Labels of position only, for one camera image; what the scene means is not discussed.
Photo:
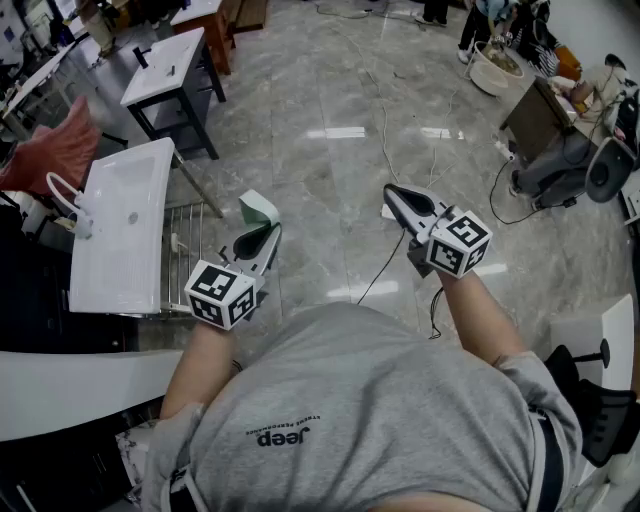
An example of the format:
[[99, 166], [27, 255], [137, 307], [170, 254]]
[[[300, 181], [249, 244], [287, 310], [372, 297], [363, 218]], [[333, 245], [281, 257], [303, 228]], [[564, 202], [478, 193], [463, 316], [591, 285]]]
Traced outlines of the white round tub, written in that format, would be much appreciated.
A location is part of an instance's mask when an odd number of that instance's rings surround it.
[[502, 96], [509, 88], [505, 74], [490, 62], [475, 60], [471, 65], [469, 77], [478, 88], [494, 97]]

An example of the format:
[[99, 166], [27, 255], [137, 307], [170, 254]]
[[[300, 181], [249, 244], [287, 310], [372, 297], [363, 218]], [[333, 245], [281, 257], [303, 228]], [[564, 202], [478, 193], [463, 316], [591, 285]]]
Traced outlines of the curved white sink basin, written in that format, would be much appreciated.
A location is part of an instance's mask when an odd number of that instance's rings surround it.
[[91, 236], [74, 240], [69, 307], [75, 313], [160, 312], [161, 242], [169, 138], [93, 162], [80, 210]]

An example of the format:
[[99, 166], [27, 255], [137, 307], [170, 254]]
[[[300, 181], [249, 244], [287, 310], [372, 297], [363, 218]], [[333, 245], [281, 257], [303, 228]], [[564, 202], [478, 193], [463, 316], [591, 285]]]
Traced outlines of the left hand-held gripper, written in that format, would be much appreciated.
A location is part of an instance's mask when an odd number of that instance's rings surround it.
[[232, 261], [199, 259], [184, 287], [192, 316], [223, 330], [249, 321], [264, 301], [264, 273], [280, 239], [280, 224], [255, 224], [233, 242]]

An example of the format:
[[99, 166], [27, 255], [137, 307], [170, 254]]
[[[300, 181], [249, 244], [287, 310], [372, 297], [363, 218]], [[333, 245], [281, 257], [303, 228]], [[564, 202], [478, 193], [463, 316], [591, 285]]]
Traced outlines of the metal rack stand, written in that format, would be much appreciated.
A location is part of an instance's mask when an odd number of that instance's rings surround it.
[[161, 238], [161, 310], [164, 318], [189, 315], [184, 286], [205, 246], [214, 241], [205, 233], [208, 222], [224, 217], [207, 186], [210, 176], [196, 161], [176, 152], [172, 157]]

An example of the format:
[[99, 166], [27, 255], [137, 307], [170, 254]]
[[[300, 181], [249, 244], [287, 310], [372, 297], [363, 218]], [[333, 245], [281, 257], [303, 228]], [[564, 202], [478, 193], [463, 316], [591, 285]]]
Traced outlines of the wooden pallet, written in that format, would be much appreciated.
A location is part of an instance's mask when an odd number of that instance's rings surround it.
[[266, 25], [269, 0], [240, 0], [234, 21], [234, 32], [262, 30]]

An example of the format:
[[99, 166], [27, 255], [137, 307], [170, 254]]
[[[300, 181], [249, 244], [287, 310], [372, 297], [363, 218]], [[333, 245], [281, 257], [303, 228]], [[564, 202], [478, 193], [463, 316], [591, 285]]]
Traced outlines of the white table with dark legs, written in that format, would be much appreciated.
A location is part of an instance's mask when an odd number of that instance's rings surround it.
[[125, 108], [150, 139], [169, 137], [181, 152], [203, 150], [217, 160], [219, 155], [206, 130], [212, 97], [220, 103], [226, 101], [204, 39], [181, 87]]

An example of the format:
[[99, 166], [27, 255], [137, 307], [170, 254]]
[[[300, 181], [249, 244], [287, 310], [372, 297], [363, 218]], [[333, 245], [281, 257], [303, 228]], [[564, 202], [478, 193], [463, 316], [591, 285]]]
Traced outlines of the white curved counter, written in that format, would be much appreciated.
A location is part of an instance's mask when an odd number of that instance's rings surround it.
[[0, 442], [75, 427], [167, 391], [179, 350], [108, 354], [0, 352]]

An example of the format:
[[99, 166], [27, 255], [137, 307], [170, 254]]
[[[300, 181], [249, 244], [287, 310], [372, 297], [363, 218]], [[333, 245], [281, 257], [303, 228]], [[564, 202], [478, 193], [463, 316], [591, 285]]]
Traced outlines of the pink towel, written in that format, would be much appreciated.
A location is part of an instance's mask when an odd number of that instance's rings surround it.
[[0, 191], [51, 196], [46, 182], [50, 172], [78, 188], [84, 184], [101, 136], [87, 98], [78, 97], [57, 127], [39, 125], [28, 141], [17, 145], [0, 170]]

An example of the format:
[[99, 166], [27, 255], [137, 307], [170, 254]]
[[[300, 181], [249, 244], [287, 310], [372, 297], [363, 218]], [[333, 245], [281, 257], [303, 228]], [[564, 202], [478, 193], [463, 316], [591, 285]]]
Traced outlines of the brown wooden table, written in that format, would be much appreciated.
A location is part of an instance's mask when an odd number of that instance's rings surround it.
[[519, 169], [526, 169], [564, 136], [576, 131], [548, 81], [536, 77], [524, 95], [501, 123], [499, 130], [509, 133], [508, 147]]

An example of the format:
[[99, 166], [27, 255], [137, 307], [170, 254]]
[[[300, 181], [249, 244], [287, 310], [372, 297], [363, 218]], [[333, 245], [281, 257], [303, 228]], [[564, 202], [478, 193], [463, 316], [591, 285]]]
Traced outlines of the wooden-rimmed round basin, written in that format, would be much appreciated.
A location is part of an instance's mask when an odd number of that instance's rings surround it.
[[522, 68], [503, 47], [494, 46], [491, 43], [478, 42], [474, 44], [474, 49], [478, 56], [497, 67], [507, 76], [517, 79], [524, 77]]

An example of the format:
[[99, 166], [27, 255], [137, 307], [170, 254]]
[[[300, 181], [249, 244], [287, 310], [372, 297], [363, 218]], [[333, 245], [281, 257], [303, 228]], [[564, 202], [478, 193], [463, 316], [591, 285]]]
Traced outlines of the person's left forearm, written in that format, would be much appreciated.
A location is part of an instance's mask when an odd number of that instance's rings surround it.
[[231, 380], [235, 336], [198, 322], [164, 396], [159, 418], [167, 420], [186, 406], [208, 407]]

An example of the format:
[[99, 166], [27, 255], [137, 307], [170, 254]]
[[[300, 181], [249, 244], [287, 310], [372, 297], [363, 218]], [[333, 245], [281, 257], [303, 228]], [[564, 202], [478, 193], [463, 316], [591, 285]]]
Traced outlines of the orange bag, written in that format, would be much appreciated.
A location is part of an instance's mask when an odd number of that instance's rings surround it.
[[571, 50], [566, 46], [559, 46], [555, 48], [554, 53], [558, 58], [556, 75], [578, 81], [581, 78], [582, 66]]

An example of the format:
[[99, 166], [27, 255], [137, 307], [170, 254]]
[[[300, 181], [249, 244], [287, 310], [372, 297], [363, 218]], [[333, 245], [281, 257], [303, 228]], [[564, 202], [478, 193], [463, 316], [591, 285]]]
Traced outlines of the black cabinet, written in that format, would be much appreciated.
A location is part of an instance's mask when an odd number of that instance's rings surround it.
[[125, 351], [134, 322], [71, 312], [71, 255], [29, 240], [22, 223], [17, 207], [0, 204], [0, 351]]

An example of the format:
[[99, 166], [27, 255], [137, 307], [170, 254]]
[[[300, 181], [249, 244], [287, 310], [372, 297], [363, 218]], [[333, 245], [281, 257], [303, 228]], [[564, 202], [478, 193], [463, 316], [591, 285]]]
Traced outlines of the person's grey t-shirt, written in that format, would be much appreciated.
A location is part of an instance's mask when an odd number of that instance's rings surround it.
[[490, 364], [348, 303], [294, 317], [209, 406], [159, 422], [144, 512], [193, 479], [202, 512], [355, 512], [407, 495], [537, 508], [544, 442], [571, 483], [578, 419], [543, 362]]

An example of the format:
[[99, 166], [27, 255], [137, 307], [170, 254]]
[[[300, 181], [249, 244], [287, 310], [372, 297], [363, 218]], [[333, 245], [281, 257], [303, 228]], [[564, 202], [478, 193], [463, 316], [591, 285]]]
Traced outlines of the white loop faucet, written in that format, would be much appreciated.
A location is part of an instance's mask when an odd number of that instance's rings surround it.
[[87, 210], [83, 192], [53, 172], [46, 175], [46, 183], [52, 195], [69, 211], [67, 216], [59, 217], [56, 223], [76, 238], [91, 238], [93, 218]]

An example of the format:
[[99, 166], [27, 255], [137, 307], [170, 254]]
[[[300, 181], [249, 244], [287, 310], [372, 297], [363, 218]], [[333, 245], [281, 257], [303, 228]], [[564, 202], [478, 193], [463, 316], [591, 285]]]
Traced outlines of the wooden cabinet with white top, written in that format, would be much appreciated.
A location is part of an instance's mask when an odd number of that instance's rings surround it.
[[178, 10], [170, 25], [176, 34], [202, 28], [216, 70], [231, 74], [231, 50], [236, 47], [223, 0], [190, 0]]

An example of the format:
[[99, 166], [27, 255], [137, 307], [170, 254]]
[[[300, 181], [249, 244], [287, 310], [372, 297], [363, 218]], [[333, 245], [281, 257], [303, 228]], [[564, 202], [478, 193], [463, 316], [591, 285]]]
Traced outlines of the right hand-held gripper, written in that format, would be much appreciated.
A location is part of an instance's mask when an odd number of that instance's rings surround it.
[[422, 277], [438, 270], [462, 278], [485, 257], [493, 232], [470, 210], [451, 209], [426, 224], [431, 214], [447, 208], [432, 191], [390, 184], [383, 188], [383, 200], [399, 225], [415, 236], [407, 256]]

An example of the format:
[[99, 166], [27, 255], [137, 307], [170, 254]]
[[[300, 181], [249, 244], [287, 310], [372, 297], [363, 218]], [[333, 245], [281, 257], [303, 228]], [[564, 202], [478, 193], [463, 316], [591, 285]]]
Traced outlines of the person's right forearm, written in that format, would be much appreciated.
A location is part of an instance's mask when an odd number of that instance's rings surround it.
[[492, 366], [527, 351], [515, 324], [474, 271], [460, 279], [442, 271], [437, 275], [466, 351]]

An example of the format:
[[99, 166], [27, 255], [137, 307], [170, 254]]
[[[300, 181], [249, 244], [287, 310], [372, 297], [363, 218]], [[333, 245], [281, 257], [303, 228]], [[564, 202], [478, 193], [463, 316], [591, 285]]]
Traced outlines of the flat white sink basin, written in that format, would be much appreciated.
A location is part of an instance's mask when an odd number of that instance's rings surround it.
[[[149, 67], [138, 67], [133, 75], [120, 105], [129, 107], [143, 100], [181, 87], [196, 53], [202, 49], [204, 30], [194, 30], [174, 35], [154, 43], [145, 57]], [[175, 65], [175, 75], [168, 76]]]

